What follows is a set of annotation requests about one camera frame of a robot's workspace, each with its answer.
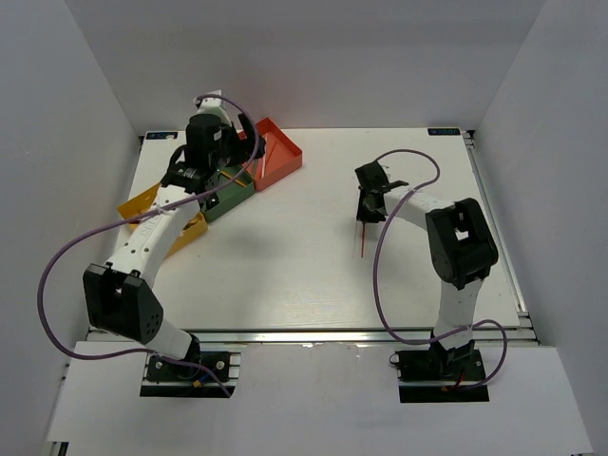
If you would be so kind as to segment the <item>orange gold spoon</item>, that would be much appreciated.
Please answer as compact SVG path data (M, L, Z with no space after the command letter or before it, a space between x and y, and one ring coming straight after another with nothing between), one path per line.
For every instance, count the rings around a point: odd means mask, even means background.
M233 182L235 182L237 185L239 185L239 186L241 186L241 187L246 187L246 186L248 185L248 184L247 184L247 183L245 183L243 180L236 179L234 176L229 175L229 174L228 174L228 173L226 173L226 172L223 172L223 171L222 171L222 172L221 172L221 175L222 175L223 177L225 177L227 180L229 180L229 181L233 181Z

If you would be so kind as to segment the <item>orange chopstick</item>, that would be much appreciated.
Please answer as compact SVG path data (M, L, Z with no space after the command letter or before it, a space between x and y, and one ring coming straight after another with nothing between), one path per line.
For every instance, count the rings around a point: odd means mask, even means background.
M266 165L270 165L271 159L273 157L274 152L276 151L277 147L280 145L280 141L275 141L272 145L272 147L270 148L270 150L267 152L266 154Z
M365 256L365 242L366 242L366 223L361 223L361 245L360 245L360 256Z

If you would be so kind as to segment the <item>clear white chopstick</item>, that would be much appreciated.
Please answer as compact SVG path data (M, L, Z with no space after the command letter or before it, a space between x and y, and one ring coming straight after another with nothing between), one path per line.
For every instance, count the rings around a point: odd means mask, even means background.
M352 239L352 249L351 249L351 256L352 257L356 257L357 251L358 251L358 239L359 239L359 235L358 235L358 231L359 231L359 222L355 221L354 223L354 227L353 227L353 239Z

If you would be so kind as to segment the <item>black spoon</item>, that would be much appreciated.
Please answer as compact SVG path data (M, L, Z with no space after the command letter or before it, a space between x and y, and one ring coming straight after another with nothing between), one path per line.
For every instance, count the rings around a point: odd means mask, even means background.
M205 209L211 210L219 204L219 197L216 194L211 195L205 202Z

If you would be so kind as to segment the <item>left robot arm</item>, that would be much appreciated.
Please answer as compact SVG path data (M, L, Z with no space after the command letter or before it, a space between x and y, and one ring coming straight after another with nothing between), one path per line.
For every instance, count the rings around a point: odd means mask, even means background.
M262 152L254 123L245 115L238 119L241 133L216 113L190 118L186 142L169 160L150 217L139 222L105 264L89 265L83 276L91 326L168 357L168 368L181 379L199 372L200 342L164 316L153 285L163 260L201 206L217 204L221 170Z

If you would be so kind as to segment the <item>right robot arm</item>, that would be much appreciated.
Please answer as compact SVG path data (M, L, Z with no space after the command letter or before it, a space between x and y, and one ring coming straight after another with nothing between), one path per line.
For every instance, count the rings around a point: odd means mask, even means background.
M376 161L355 169L360 192L357 219L384 224L372 263L376 310L384 325L379 295L379 261L391 223L402 219L427 233L428 251L441 280L439 312L431 332L428 364L438 377L460 371L473 353L472 324L479 292L498 261L498 248L475 199L438 199L402 180L390 181Z

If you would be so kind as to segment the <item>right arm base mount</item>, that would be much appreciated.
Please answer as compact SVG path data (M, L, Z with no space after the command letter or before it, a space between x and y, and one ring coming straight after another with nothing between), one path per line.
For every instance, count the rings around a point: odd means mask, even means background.
M401 404L487 403L490 399L485 380L485 366L479 350L443 372L433 363L430 353L396 351L389 357L396 369Z

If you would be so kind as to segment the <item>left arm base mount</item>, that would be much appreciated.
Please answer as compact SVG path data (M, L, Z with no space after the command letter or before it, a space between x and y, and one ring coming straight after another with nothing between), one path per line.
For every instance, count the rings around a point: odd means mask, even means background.
M150 355L143 370L143 398L228 399L236 389L241 351L201 348L195 360L204 369L179 366Z

